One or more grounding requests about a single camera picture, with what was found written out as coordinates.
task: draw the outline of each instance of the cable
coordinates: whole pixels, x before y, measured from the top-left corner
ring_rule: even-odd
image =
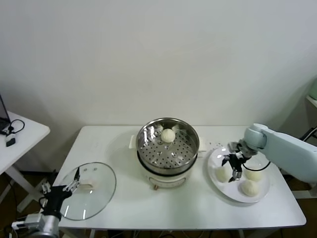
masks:
[[[284,238],[283,229],[279,229],[279,232],[281,233],[281,238]]]
[[[12,124],[13,124],[14,122],[16,122],[16,121],[22,122],[23,126],[22,126],[22,128],[19,129],[18,131],[13,131],[14,128],[13,128]],[[16,133],[20,132],[21,130],[23,130],[24,127],[25,127],[24,121],[22,121],[22,120],[20,120],[20,119],[15,119],[15,120],[13,120],[13,121],[10,123],[10,126],[8,127],[8,130],[9,130],[9,132],[11,132],[12,134],[16,134]]]
[[[3,233],[4,233],[4,237],[5,238],[8,238],[10,237],[10,231],[8,231],[8,229],[12,229],[12,227],[10,225],[7,225],[3,228]]]
[[[118,234],[112,236],[111,238],[115,238],[115,237],[117,237],[117,236],[119,236],[119,235],[122,235],[122,234],[123,234],[123,232],[120,232],[120,233],[118,233]]]
[[[246,168],[247,170],[250,170],[250,171],[254,171],[254,172],[258,172],[258,171],[262,171],[262,170],[265,170],[269,165],[270,165],[271,162],[268,162],[268,164],[266,166],[264,166],[262,169],[259,169],[259,170],[253,170],[253,169],[249,169],[247,168],[244,164],[243,167]]]
[[[43,205],[42,205],[42,203],[41,203],[41,200],[42,200],[42,199],[45,199],[45,197],[40,197],[40,198],[39,198],[39,205],[40,205],[40,207],[44,210],[44,207],[43,207]]]
[[[138,237],[140,231],[138,231],[135,235],[134,235],[134,238]]]
[[[13,186],[11,185],[11,182],[10,180],[7,178],[7,175],[4,175],[5,179],[7,180],[7,182],[9,183],[10,187],[11,187],[11,190],[12,190],[12,193],[13,193],[13,196],[14,196],[14,202],[15,202],[15,219],[17,220],[18,218],[18,202],[16,200],[16,195],[15,195],[15,190],[13,188]]]
[[[316,131],[317,126],[315,128],[309,129],[302,137],[300,137],[300,140],[307,141]]]
[[[187,237],[187,238],[192,238],[192,237],[189,237],[184,231],[182,231],[184,233],[184,235]],[[205,231],[202,231],[201,234],[197,237],[197,238],[201,238],[202,235],[204,234]]]
[[[12,230],[13,230],[13,231],[14,231],[14,233],[15,233],[15,237],[17,237],[17,238],[18,238],[18,237],[19,237],[19,235],[18,235],[18,233],[16,232],[16,230],[15,230],[15,229],[13,229],[13,228],[12,228]]]
[[[158,238],[160,238],[160,236],[163,235],[163,233],[164,233],[164,231],[162,231],[162,232],[160,233],[160,235],[158,236]]]

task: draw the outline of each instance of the floor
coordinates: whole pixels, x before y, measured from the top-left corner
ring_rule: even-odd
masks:
[[[32,184],[38,184],[42,176],[25,176],[26,179]],[[287,182],[292,190],[305,190],[309,189],[309,186],[306,183],[300,182],[296,179],[290,179]],[[5,174],[0,175],[0,192],[2,193],[6,186],[8,185],[8,180]],[[23,200],[23,198],[27,195],[27,193],[16,183],[13,185],[17,202]],[[303,199],[299,200],[299,205],[301,206],[306,218],[307,224],[303,227],[297,228],[284,228],[280,229],[279,231],[273,233],[269,236],[269,238],[298,238],[298,237],[305,237],[305,238],[316,238],[317,237],[317,199]],[[17,214],[17,217],[23,217],[27,214],[34,213],[40,210],[39,205],[37,202],[33,201],[21,214]],[[11,224],[15,220],[15,202],[14,202],[14,195],[12,190],[9,194],[5,197],[3,202],[0,204],[0,230],[2,231],[6,225]],[[182,231],[173,231],[172,233],[166,231],[161,234],[162,231],[140,231],[139,233],[135,234],[135,238],[238,238],[237,231],[186,231],[184,234]],[[251,234],[252,231],[244,231],[245,235]],[[89,236],[90,231],[85,231],[85,234]],[[134,238],[133,231],[124,231],[123,233],[111,231],[97,231],[95,234],[96,238],[113,238],[117,235],[117,238]],[[3,238],[3,232],[0,233],[0,238]]]

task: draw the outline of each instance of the white wall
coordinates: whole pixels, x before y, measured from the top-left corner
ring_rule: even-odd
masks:
[[[59,168],[87,124],[168,116],[302,133],[316,22],[315,0],[2,0],[0,91],[51,128],[22,168]]]

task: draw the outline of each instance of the white table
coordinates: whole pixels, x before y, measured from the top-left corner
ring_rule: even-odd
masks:
[[[246,126],[195,126],[210,144],[242,138]],[[62,218],[61,228],[116,230],[227,230],[302,226],[306,218],[279,169],[271,164],[271,187],[256,204],[243,204],[221,194],[206,171],[206,157],[198,158],[190,179],[172,189],[153,190],[140,173],[130,137],[140,126],[85,126],[81,129],[56,180],[58,185],[73,168],[88,162],[110,165],[117,177],[108,206],[84,221]],[[266,158],[258,156],[265,164]]]
[[[25,127],[22,131],[16,134],[16,143],[10,147],[5,145],[5,136],[0,135],[0,174],[7,173],[15,182],[23,187],[29,194],[17,207],[19,212],[31,201],[30,198],[39,199],[41,194],[34,188],[17,170],[13,164],[20,159],[26,152],[31,150],[37,143],[39,143],[49,132],[50,129],[42,124],[27,118],[21,117],[17,114],[8,112],[10,120],[20,119],[24,121]],[[15,130],[19,130],[20,122],[15,122],[13,127]],[[8,186],[0,196],[0,202],[4,199],[8,193],[10,187]]]

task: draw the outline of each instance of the laptop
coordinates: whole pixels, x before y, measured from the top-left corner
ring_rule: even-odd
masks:
[[[10,118],[0,95],[0,131],[5,129],[9,124]]]

